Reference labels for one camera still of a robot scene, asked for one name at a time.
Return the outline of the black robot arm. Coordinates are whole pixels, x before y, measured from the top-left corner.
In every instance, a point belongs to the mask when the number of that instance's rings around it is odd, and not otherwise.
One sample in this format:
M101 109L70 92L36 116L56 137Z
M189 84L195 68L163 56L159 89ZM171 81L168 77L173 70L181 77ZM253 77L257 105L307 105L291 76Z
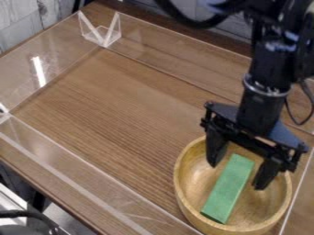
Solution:
M239 106L207 102L201 127L205 132L205 159L216 166L229 142L263 157L252 181L263 190L280 172L296 169L304 142L280 121L290 109L291 85L299 84L314 96L306 79L314 76L314 0L203 0L217 17L243 13L252 21L252 59L243 78Z

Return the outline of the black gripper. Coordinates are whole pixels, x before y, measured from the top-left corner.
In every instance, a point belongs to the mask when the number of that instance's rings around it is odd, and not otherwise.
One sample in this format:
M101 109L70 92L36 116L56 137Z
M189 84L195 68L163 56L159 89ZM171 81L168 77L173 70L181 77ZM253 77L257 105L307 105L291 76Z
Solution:
M294 172L307 152L306 144L279 120L292 83L292 79L247 74L239 106L204 104L205 160L216 167L229 142L256 153L263 163L252 181L255 190L263 190L279 172Z

